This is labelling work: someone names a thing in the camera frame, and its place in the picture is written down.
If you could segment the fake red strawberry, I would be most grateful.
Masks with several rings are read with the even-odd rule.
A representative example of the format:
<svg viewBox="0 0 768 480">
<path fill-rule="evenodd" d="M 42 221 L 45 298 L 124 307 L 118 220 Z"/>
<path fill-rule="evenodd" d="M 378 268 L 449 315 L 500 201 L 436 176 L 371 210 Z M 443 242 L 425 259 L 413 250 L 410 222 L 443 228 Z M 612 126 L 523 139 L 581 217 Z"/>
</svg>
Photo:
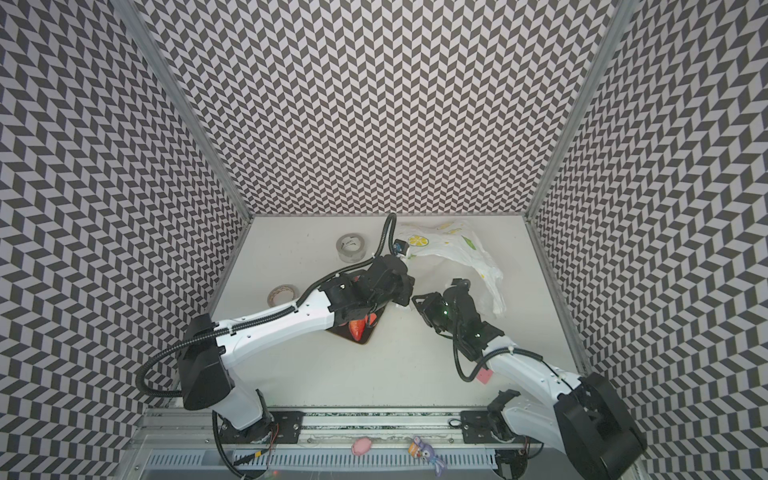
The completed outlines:
<svg viewBox="0 0 768 480">
<path fill-rule="evenodd" d="M 355 342 L 360 342 L 362 340 L 366 327 L 367 321 L 365 319 L 354 320 L 348 323 L 349 333 Z"/>
</svg>

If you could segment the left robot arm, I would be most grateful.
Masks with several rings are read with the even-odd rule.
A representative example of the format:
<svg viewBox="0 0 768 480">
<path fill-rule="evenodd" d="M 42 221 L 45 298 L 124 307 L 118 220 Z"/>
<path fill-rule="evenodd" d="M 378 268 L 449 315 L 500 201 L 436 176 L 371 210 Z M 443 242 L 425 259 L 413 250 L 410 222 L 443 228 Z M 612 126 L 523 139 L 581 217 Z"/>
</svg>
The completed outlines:
<svg viewBox="0 0 768 480">
<path fill-rule="evenodd" d="M 152 356 L 136 373 L 137 390 L 152 398 L 179 398 L 185 409 L 209 409 L 238 434 L 265 436 L 274 419 L 263 394 L 236 368 L 283 342 L 316 331 L 367 341 L 386 307 L 410 303 L 415 280 L 403 260 L 408 245 L 396 239 L 389 214 L 373 255 L 313 282 L 296 300 L 244 317 L 193 319 L 179 343 Z"/>
</svg>

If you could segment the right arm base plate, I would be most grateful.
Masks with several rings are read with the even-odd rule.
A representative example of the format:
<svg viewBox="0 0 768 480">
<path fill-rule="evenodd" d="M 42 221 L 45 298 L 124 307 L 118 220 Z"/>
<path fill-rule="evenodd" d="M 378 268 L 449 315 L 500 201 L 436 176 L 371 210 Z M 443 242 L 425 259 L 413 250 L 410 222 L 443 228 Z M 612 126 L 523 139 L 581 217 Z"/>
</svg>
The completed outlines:
<svg viewBox="0 0 768 480">
<path fill-rule="evenodd" d="M 458 421 L 458 429 L 466 444 L 525 443 L 525 437 L 513 432 L 500 413 L 464 410 L 459 413 Z"/>
</svg>

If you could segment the white plastic bag lemon print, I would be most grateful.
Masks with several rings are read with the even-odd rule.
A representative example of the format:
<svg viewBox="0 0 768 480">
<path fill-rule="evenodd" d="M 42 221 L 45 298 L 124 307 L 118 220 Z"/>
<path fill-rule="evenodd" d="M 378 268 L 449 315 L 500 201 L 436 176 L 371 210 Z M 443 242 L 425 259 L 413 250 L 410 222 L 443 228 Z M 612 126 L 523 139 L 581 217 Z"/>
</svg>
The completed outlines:
<svg viewBox="0 0 768 480">
<path fill-rule="evenodd" d="M 506 315 L 504 274 L 469 223 L 451 219 L 428 227 L 403 222 L 397 225 L 395 238 L 408 244 L 404 262 L 415 277 L 416 294 L 441 292 L 454 278 L 466 278 L 483 318 Z"/>
</svg>

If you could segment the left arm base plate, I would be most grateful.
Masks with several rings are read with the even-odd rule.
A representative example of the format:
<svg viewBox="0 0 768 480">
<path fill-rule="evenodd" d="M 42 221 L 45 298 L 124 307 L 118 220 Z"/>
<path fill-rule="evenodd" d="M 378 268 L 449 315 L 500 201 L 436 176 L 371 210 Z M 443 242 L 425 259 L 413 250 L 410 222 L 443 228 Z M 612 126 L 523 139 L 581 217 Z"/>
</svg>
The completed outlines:
<svg viewBox="0 0 768 480">
<path fill-rule="evenodd" d="M 303 420 L 302 411 L 277 411 L 245 429 L 237 430 L 228 420 L 220 419 L 219 438 L 223 444 L 297 444 Z"/>
</svg>

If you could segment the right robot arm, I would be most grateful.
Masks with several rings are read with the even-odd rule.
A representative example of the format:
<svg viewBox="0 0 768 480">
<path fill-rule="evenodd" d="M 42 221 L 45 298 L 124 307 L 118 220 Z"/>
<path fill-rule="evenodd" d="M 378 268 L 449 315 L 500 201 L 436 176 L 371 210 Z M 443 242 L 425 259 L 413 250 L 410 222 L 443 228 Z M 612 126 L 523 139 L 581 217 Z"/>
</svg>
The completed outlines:
<svg viewBox="0 0 768 480">
<path fill-rule="evenodd" d="M 481 318 L 468 280 L 412 302 L 430 328 L 450 338 L 462 381 L 488 370 L 513 383 L 487 407 L 498 439 L 537 440 L 563 453 L 584 479 L 618 479 L 645 453 L 646 435 L 606 377 L 565 371 L 520 347 Z"/>
</svg>

